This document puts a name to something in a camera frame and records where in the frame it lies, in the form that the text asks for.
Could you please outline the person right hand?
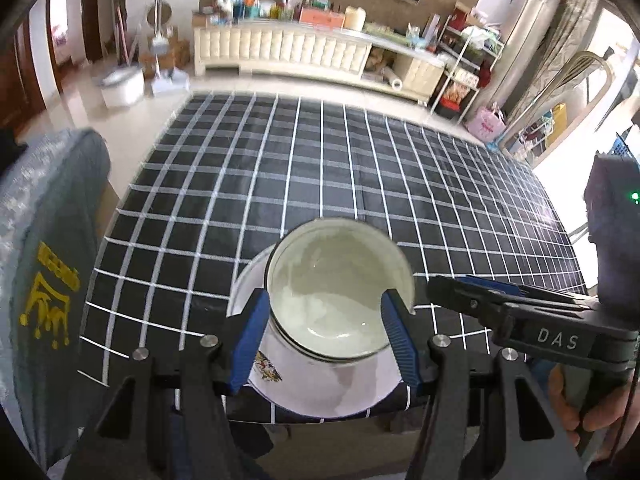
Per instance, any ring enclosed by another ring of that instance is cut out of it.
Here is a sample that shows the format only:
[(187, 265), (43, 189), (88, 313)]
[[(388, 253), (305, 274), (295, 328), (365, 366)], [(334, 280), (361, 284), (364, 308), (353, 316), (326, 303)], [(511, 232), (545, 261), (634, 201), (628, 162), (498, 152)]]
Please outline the person right hand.
[(617, 437), (620, 437), (618, 448), (623, 448), (639, 425), (639, 391), (634, 393), (634, 400), (629, 408), (626, 422), (623, 422), (629, 393), (630, 385), (617, 388), (584, 417), (580, 417), (576, 408), (565, 399), (564, 375), (561, 367), (555, 365), (549, 374), (549, 402), (574, 446), (578, 445), (580, 440), (576, 431), (579, 425), (582, 425), (582, 428), (587, 432), (595, 432), (600, 429), (608, 430), (598, 453), (598, 460), (604, 460), (611, 455)]

